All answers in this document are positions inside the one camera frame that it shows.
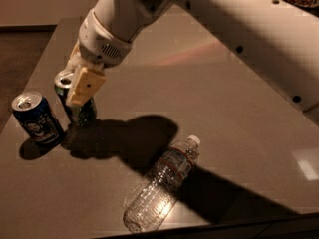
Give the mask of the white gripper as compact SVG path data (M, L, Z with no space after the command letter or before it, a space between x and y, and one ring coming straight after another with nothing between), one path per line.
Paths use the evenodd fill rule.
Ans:
M55 77L56 84L71 84L66 104L76 107L86 103L106 80L102 69L120 64L131 48L131 43L105 29L91 10L79 29L70 61Z

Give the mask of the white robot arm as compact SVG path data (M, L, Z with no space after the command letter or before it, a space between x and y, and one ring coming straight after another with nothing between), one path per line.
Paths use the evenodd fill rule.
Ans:
M104 83L138 33L171 5L181 7L304 113L319 106L319 22L281 0L98 0L83 21L68 68L70 106Z

